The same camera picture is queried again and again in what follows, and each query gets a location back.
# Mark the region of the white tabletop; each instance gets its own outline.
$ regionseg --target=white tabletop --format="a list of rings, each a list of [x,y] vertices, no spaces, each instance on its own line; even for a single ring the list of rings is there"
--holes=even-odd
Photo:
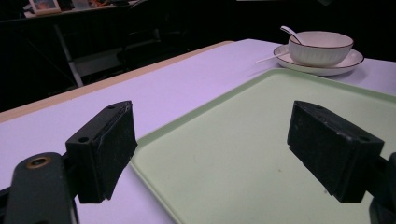
[[[136,138],[279,67],[276,43],[246,39],[200,53],[160,70],[0,123],[0,189],[9,187],[22,160],[42,152],[65,153],[65,141],[107,105],[131,100]],[[396,63],[365,59],[350,73],[329,77],[396,95]],[[81,223],[173,223],[130,166],[111,201],[79,204]]]

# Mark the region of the tray rim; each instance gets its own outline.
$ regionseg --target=tray rim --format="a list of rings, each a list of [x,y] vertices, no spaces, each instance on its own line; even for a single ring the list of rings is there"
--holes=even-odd
[[[261,75],[254,77],[253,79],[231,89],[230,91],[223,93],[222,95],[210,100],[209,102],[207,102],[203,105],[198,106],[197,108],[180,116],[179,118],[171,120],[170,122],[164,124],[162,127],[154,130],[153,132],[140,137],[139,139],[137,139],[138,145],[137,145],[136,151],[140,150],[141,148],[150,144],[152,141],[155,141],[156,139],[160,138],[161,136],[164,136],[164,135],[172,132],[177,127],[180,127],[180,126],[184,125],[185,123],[189,122],[190,120],[197,118],[199,115],[204,114],[209,109],[214,108],[217,105],[220,105],[221,103],[227,101],[228,99],[233,98],[235,95],[237,95],[245,90],[248,90],[250,87],[252,87],[256,84],[259,84],[261,81],[263,81],[269,77],[279,76],[279,75],[301,76],[302,78],[307,79],[309,81],[316,81],[316,82],[320,82],[320,83],[324,82],[325,84],[332,85],[337,89],[344,89],[347,91],[354,91],[359,94],[370,95],[370,97],[382,99],[385,101],[391,101],[394,104],[396,104],[396,96],[388,94],[388,93],[384,93],[384,92],[380,92],[380,91],[373,91],[373,90],[365,89],[363,87],[354,86],[354,85],[340,82],[337,80],[328,79],[326,77],[315,76],[312,74],[307,74],[304,72],[295,71],[295,70],[288,69],[288,68],[274,68],[274,69],[265,71]],[[133,168],[134,172],[139,176],[140,180],[145,184],[145,186],[149,189],[149,191],[155,196],[156,200],[159,201],[159,203],[166,210],[166,212],[170,215],[170,217],[176,223],[183,223],[183,221],[177,215],[177,213],[173,211],[172,207],[165,201],[165,199],[150,184],[149,179],[147,179],[145,177],[144,172],[134,163],[134,157],[131,158],[129,163],[130,163],[131,167]]]

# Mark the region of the white bowl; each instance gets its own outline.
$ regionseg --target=white bowl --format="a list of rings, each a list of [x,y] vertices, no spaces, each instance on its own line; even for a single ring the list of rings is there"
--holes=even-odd
[[[294,36],[289,38],[290,57],[299,64],[315,67],[333,66],[343,61],[352,49],[353,39],[347,35],[324,31],[307,31],[297,34],[306,45]]]

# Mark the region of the table surface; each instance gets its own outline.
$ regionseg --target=table surface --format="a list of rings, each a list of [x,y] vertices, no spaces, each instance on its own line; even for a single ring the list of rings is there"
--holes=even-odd
[[[107,105],[133,102],[139,139],[280,67],[276,60],[254,63],[277,46],[254,39],[226,41],[1,113],[0,189],[10,185],[20,161],[46,151],[64,154],[64,142]],[[395,71],[394,62],[365,59],[355,70],[327,78],[396,95]],[[81,223],[173,223],[129,166],[111,201],[78,203],[78,214]]]

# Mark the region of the black mount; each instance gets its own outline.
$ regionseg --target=black mount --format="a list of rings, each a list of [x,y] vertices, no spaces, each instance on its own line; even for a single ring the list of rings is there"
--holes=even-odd
[[[137,143],[130,101],[109,105],[66,141],[66,153],[34,155],[0,191],[0,223],[79,223],[81,203],[111,199]]]
[[[320,105],[295,101],[288,144],[340,203],[360,203],[368,191],[371,222],[396,222],[396,153],[380,157],[384,141]]]

